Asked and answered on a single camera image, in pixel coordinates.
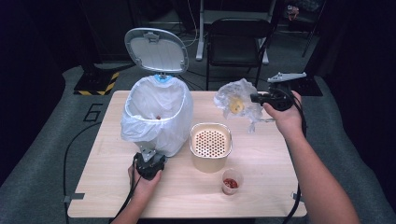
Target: food container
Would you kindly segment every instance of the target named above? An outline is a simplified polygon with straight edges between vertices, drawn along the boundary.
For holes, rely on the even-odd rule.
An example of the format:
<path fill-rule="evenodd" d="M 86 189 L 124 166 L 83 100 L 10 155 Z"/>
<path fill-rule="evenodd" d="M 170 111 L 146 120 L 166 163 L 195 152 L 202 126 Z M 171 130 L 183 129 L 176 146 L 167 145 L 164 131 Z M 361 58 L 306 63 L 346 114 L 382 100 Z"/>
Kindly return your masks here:
<path fill-rule="evenodd" d="M 227 195 L 235 194 L 244 183 L 244 176 L 235 169 L 224 171 L 221 177 L 221 189 Z"/>
<path fill-rule="evenodd" d="M 231 132 L 223 124 L 199 123 L 191 129 L 192 162 L 204 173 L 215 173 L 223 168 L 232 147 Z"/>

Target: open lid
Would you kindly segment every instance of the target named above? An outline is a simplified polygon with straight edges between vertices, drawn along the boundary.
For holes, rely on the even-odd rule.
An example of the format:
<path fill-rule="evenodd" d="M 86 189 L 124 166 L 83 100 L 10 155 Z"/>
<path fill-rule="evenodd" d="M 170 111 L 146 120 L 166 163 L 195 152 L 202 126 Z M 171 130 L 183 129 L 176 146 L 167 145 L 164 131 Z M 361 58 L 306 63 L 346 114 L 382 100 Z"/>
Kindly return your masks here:
<path fill-rule="evenodd" d="M 135 28 L 126 33 L 125 47 L 134 63 L 161 73 L 184 73 L 189 56 L 183 42 L 174 34 L 154 28 Z"/>

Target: plastic bag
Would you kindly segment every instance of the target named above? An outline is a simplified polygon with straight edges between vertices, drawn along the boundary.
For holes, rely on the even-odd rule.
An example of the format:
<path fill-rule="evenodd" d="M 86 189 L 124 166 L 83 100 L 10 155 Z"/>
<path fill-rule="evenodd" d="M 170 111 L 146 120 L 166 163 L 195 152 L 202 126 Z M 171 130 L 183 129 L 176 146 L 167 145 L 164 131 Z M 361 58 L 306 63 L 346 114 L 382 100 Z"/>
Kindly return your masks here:
<path fill-rule="evenodd" d="M 257 93 L 256 88 L 242 78 L 222 86 L 214 97 L 215 105 L 223 110 L 224 118 L 247 117 L 250 119 L 249 133 L 254 133 L 255 123 L 262 118 L 262 107 L 250 100 L 252 93 Z"/>
<path fill-rule="evenodd" d="M 121 119 L 121 138 L 172 157 L 189 138 L 193 101 L 175 78 L 143 77 L 134 84 Z"/>

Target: strainer basket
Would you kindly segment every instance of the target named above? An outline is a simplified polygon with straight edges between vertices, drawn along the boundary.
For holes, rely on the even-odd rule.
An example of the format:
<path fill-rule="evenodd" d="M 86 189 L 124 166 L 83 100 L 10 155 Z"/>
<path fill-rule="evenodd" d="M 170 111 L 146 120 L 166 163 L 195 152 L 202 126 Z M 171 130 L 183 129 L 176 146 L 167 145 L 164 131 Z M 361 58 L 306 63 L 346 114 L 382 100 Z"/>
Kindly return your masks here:
<path fill-rule="evenodd" d="M 224 167 L 232 147 L 231 132 L 223 124 L 199 123 L 191 129 L 192 162 L 204 173 L 215 173 Z"/>

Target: black wire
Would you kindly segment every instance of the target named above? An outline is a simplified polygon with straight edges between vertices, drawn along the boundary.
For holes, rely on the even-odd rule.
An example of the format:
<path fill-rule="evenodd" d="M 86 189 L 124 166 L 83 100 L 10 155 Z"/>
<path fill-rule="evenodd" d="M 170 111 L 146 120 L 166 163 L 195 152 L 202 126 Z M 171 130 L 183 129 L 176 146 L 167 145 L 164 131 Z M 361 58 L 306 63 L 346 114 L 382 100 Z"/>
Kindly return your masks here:
<path fill-rule="evenodd" d="M 282 92 L 289 100 L 292 101 L 293 105 L 297 108 L 298 112 L 300 113 L 301 120 L 302 120 L 303 134 L 304 134 L 304 137 L 306 137 L 306 120 L 305 120 L 305 116 L 304 116 L 304 113 L 303 113 L 303 105 L 301 104 L 299 99 L 297 99 L 295 97 L 295 95 L 291 91 L 290 92 L 285 92 L 285 91 L 283 91 L 281 89 L 278 89 L 278 88 L 275 88 L 275 89 L 276 89 L 276 91 Z M 288 223 L 289 220 L 293 217 L 294 213 L 296 212 L 296 210 L 298 208 L 300 200 L 301 200 L 301 190 L 300 190 L 300 184 L 298 184 L 297 185 L 297 196 L 296 196 L 296 199 L 294 201 L 294 206 L 291 208 L 289 214 L 283 220 L 283 224 Z"/>
<path fill-rule="evenodd" d="M 195 75 L 197 75 L 199 77 L 206 77 L 205 75 L 202 75 L 202 74 L 199 74 L 199 73 L 196 73 L 196 72 L 192 72 L 191 70 L 187 70 L 187 72 L 193 73 L 193 74 L 195 74 Z"/>
<path fill-rule="evenodd" d="M 182 75 L 178 75 L 178 76 L 179 76 L 180 79 L 182 79 L 185 83 L 187 83 L 189 86 L 191 86 L 191 88 L 192 88 L 193 91 L 195 91 L 195 88 L 194 88 L 193 86 L 195 86 L 195 87 L 197 87 L 197 88 L 203 90 L 202 87 L 200 87 L 199 85 L 197 85 L 197 84 L 195 84 L 195 83 L 193 83 L 193 82 L 187 80 L 187 79 L 184 78 Z"/>
<path fill-rule="evenodd" d="M 126 197 L 125 202 L 123 203 L 123 205 L 122 205 L 122 207 L 120 208 L 119 212 L 118 212 L 113 218 L 111 218 L 111 219 L 108 221 L 108 223 L 111 223 L 111 222 L 122 212 L 122 210 L 124 210 L 124 208 L 126 207 L 126 205 L 128 204 L 128 202 L 131 200 L 132 196 L 134 196 L 134 190 L 136 189 L 137 184 L 139 183 L 140 179 L 142 178 L 142 176 L 139 176 L 139 178 L 138 178 L 137 181 L 136 181 L 136 184 L 134 185 L 134 168 L 135 168 L 134 163 L 135 163 L 135 161 L 137 160 L 137 154 L 138 154 L 138 153 L 136 153 L 136 154 L 134 155 L 134 160 L 132 161 L 132 177 L 131 177 L 131 183 L 132 183 L 132 184 L 131 184 L 131 188 L 130 188 L 130 190 L 129 190 L 128 196 Z"/>
<path fill-rule="evenodd" d="M 76 140 L 76 138 L 78 138 L 82 133 L 84 133 L 85 131 L 87 131 L 88 129 L 90 129 L 91 127 L 101 124 L 102 122 L 97 122 L 94 123 L 88 127 L 86 127 L 85 129 L 81 130 L 73 139 L 72 141 L 70 141 L 69 145 L 66 148 L 66 151 L 64 152 L 64 197 L 66 197 L 66 161 L 67 161 L 67 153 L 69 152 L 70 147 L 72 146 L 73 142 Z M 67 203 L 64 203 L 64 215 L 65 215 L 65 219 L 66 219 L 66 223 L 69 223 L 69 216 L 67 215 Z"/>

